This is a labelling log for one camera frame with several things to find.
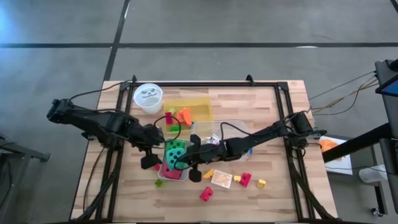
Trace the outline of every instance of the pink block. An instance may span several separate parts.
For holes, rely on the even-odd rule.
[[[166,112],[166,124],[173,124],[173,117],[171,112]]]
[[[243,173],[241,181],[239,181],[239,183],[241,183],[241,185],[247,187],[249,185],[250,178],[251,178],[251,174]]]
[[[159,170],[160,170],[160,165],[159,165],[159,164],[156,164],[156,165],[154,166],[154,169],[157,170],[157,171],[159,171]]]
[[[167,162],[163,162],[162,174],[163,174],[163,176],[165,176],[167,178],[179,180],[181,178],[182,171],[181,170],[170,170],[169,166],[167,165]]]
[[[210,187],[206,187],[203,193],[200,195],[200,198],[207,202],[210,199],[210,196],[213,195],[213,190]]]

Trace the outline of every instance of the green block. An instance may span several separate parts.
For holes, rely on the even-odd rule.
[[[174,140],[172,142],[168,142],[166,144],[166,152],[169,151],[170,149],[176,149],[176,148],[179,148],[179,147],[185,149],[185,141]]]
[[[180,127],[179,126],[171,126],[170,131],[179,131]]]
[[[170,108],[170,109],[168,110],[168,112],[171,112],[172,114],[174,114],[174,113],[175,113],[175,109],[174,109],[174,108]]]
[[[158,188],[163,187],[163,184],[164,184],[163,180],[160,180],[160,179],[157,179],[156,182],[155,182],[155,185]]]

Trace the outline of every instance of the yellow tray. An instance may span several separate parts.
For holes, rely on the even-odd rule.
[[[213,121],[213,112],[211,111],[210,98],[184,98],[181,100],[170,100],[163,102],[164,113],[169,112],[169,109],[175,110],[173,116],[177,117],[177,113],[183,108],[191,109],[192,122],[198,121]],[[166,132],[168,134],[175,133],[177,131],[170,131],[171,126],[177,126],[176,120],[173,120],[173,124],[165,125]],[[181,135],[187,135],[191,133],[191,127],[185,123],[181,123]]]

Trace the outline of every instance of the small yellow cube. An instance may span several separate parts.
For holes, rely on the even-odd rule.
[[[204,179],[210,179],[214,174],[214,169],[211,169],[209,172],[207,172],[205,175],[203,175]]]
[[[259,180],[257,183],[257,187],[263,189],[266,186],[267,182],[265,180]]]
[[[236,175],[234,175],[234,181],[235,181],[235,182],[241,181],[241,176],[236,176]]]

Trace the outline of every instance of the gray floor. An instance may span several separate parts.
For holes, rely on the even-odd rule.
[[[0,43],[112,42],[123,0],[1,1]],[[389,0],[132,0],[121,42],[396,42],[398,13]],[[0,133],[50,152],[48,163],[32,161],[11,223],[68,219],[87,142],[81,131],[50,123],[52,99],[101,86],[111,49],[0,49]],[[135,74],[140,80],[303,79],[313,96],[374,70],[374,62],[398,57],[398,49],[119,49],[111,80]],[[314,99],[313,106],[349,93],[367,78]],[[76,99],[94,108],[98,95]],[[331,111],[347,108],[353,98]],[[354,137],[386,122],[381,97],[359,94],[355,106],[338,116],[319,116],[317,126]],[[356,154],[353,160],[366,156]],[[373,188],[330,175],[339,217],[375,218]]]

